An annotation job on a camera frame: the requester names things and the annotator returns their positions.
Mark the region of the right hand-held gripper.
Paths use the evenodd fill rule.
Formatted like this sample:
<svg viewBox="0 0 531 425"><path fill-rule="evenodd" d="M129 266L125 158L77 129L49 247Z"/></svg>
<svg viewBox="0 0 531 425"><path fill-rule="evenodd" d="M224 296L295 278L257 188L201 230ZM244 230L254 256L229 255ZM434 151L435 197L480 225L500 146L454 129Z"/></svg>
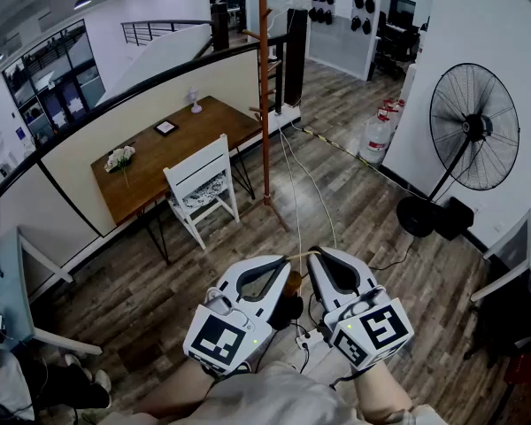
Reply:
<svg viewBox="0 0 531 425"><path fill-rule="evenodd" d="M413 337L401 302L390 298L383 286L376 286L362 260L317 246L307 257L307 268L314 296L322 305L322 320L330 331L328 343L355 369L368 369L392 356ZM362 294L354 298L354 293Z"/></svg>

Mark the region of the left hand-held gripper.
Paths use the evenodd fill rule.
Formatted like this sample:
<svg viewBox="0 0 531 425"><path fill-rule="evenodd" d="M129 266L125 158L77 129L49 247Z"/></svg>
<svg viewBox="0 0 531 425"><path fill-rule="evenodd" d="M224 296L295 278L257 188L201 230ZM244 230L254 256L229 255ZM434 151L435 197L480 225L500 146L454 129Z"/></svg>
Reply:
<svg viewBox="0 0 531 425"><path fill-rule="evenodd" d="M290 274L291 265L281 255L234 263L197 307L183 343L185 355L215 375L233 373L272 334L272 327L286 327L291 320L284 294ZM263 277L260 292L244 292Z"/></svg>

